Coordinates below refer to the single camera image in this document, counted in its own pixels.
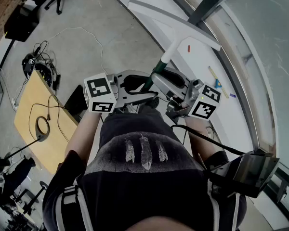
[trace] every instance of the gray floor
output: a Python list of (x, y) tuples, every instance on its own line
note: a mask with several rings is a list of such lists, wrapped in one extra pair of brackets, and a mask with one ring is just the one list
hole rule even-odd
[[(7, 57), (1, 75), (6, 80), (10, 98), (15, 96), (25, 79), (21, 66), (25, 55), (32, 51), (35, 43), (49, 39), (67, 27), (83, 27), (96, 35), (104, 48), (103, 67), (108, 73), (119, 73), (127, 69), (150, 73), (162, 55), (161, 49), (147, 32), (116, 0), (64, 0), (61, 15), (56, 14), (55, 8), (56, 5), (53, 5), (48, 11), (41, 10), (37, 28), (26, 42), (18, 42)], [(92, 35), (82, 29), (67, 29), (49, 40), (46, 52), (53, 58), (62, 75), (56, 95), (63, 104), (76, 86), (83, 83), (84, 78), (103, 71), (100, 66), (101, 47)], [(166, 103), (161, 101), (158, 109), (162, 115), (165, 108)], [(14, 146), (25, 146), (13, 125), (14, 117), (5, 91), (0, 107), (0, 157), (5, 156)], [(177, 132), (179, 138), (183, 139), (184, 132)], [(94, 143), (91, 159), (96, 154), (97, 145), (98, 140)], [(32, 152), (26, 149), (24, 154), (31, 156)], [(13, 162), (17, 162), (20, 156), (15, 155)], [(37, 193), (40, 190), (39, 181), (49, 183), (52, 175), (39, 164), (30, 171), (28, 177), (22, 183), (22, 190), (27, 188)], [(31, 215), (37, 225), (42, 222), (42, 198), (43, 194), (39, 198), (40, 204), (35, 205), (37, 210)]]

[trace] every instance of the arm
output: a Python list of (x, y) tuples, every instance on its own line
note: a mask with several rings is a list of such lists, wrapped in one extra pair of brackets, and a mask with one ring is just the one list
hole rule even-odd
[[(201, 119), (194, 117), (185, 118), (186, 125), (204, 136), (209, 136), (208, 131)], [(192, 133), (188, 133), (189, 139), (191, 141), (191, 148), (193, 157), (198, 160), (198, 153), (200, 154), (203, 161), (206, 161), (210, 156), (218, 151), (222, 151), (221, 148), (216, 148), (211, 142), (208, 142)]]
[(87, 111), (76, 128), (71, 140), (67, 144), (66, 153), (75, 151), (81, 160), (87, 164), (93, 145), (93, 140), (101, 113)]

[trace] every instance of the small tool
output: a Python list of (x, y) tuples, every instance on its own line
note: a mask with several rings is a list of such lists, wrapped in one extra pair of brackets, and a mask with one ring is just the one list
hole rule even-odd
[(218, 80), (216, 74), (214, 73), (213, 69), (209, 66), (209, 70), (211, 71), (212, 75), (214, 76), (215, 78), (215, 88), (222, 88), (223, 90), (223, 93), (225, 94), (226, 98), (229, 98), (227, 92), (225, 91), (224, 87), (222, 87), (220, 81)]

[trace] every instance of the black box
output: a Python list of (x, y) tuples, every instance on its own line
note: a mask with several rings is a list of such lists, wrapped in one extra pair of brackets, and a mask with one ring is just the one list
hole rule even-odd
[(25, 42), (38, 24), (36, 13), (18, 5), (4, 25), (5, 38)]

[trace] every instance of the black t-shirt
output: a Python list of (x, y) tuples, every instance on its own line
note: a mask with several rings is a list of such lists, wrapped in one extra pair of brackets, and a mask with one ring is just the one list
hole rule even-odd
[[(217, 166), (226, 160), (225, 152), (218, 152), (205, 164)], [(213, 230), (203, 168), (158, 114), (109, 116), (101, 129), (100, 149), (87, 167), (70, 151), (45, 193), (43, 216), (48, 231), (58, 230), (56, 199), (79, 175), (77, 182), (94, 231), (123, 231), (153, 216), (175, 219), (194, 230)], [(235, 196), (218, 200), (218, 204), (219, 230), (231, 230)], [(246, 199), (241, 196), (237, 226), (245, 212)], [(79, 213), (65, 215), (70, 218), (64, 219), (64, 225), (75, 225), (80, 231), (73, 221)]]

